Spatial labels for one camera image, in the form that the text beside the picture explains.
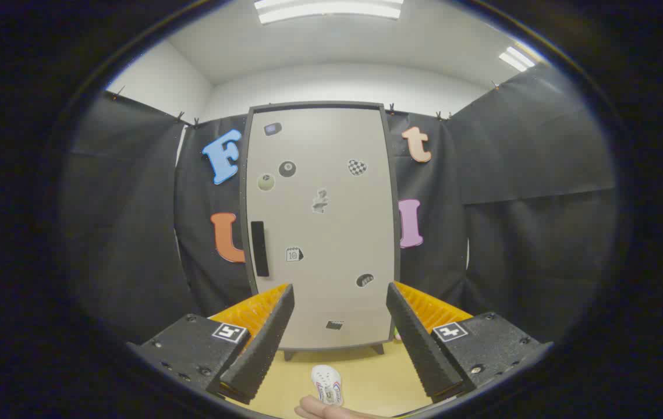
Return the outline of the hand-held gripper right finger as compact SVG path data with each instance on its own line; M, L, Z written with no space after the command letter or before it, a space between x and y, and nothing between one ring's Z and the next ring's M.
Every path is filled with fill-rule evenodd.
M552 347L495 312L470 315L398 282L387 309L433 402L495 384Z

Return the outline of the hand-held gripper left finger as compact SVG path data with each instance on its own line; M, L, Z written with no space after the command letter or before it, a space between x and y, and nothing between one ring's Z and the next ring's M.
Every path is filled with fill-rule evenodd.
M286 283L209 317L187 314L128 348L188 392L249 404L267 376L294 306L293 287Z

